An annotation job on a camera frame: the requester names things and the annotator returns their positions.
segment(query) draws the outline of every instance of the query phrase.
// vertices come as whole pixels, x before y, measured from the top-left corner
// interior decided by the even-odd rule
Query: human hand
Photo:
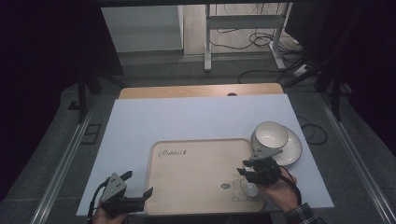
[[[281,171],[283,176],[297,184],[297,178],[295,176],[290,175],[283,167],[281,167]],[[294,190],[288,183],[281,179],[278,179],[275,184],[271,186],[260,184],[257,184],[256,186],[258,189],[262,190],[274,205],[279,207],[284,213],[287,213],[298,206],[297,195]]]
[[[121,224],[128,214],[120,214],[116,217],[110,217],[106,211],[98,204],[98,209],[96,209],[93,215],[93,224]]]

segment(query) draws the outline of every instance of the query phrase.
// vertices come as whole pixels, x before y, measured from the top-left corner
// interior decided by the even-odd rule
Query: wooden tray
[[[262,195],[248,197],[237,167],[251,154],[246,139],[158,142],[151,151],[146,201],[150,215],[257,212]]]

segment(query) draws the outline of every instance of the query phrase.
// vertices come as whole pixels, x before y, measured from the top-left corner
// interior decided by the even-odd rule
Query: wall
[[[117,52],[182,49],[179,11],[177,6],[102,8]]]

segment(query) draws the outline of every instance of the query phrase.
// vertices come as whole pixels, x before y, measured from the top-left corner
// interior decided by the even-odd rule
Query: sleeve
[[[308,203],[285,213],[288,224],[320,224],[319,217],[312,211]]]

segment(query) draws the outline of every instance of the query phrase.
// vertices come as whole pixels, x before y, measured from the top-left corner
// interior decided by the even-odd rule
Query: wooden table
[[[125,88],[120,99],[282,94],[277,83]]]

